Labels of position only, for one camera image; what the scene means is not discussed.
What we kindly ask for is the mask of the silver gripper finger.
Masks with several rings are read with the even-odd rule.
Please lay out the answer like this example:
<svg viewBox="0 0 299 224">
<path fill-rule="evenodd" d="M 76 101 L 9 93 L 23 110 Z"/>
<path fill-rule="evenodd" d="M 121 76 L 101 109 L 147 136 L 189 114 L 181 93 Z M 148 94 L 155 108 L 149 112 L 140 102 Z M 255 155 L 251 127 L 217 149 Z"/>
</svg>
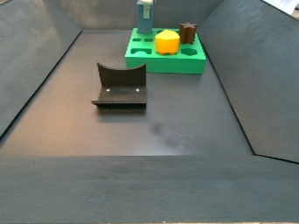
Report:
<svg viewBox="0 0 299 224">
<path fill-rule="evenodd" d="M 151 17 L 153 0 L 141 0 L 141 4 L 144 6 L 144 19 L 148 19 Z"/>
</svg>

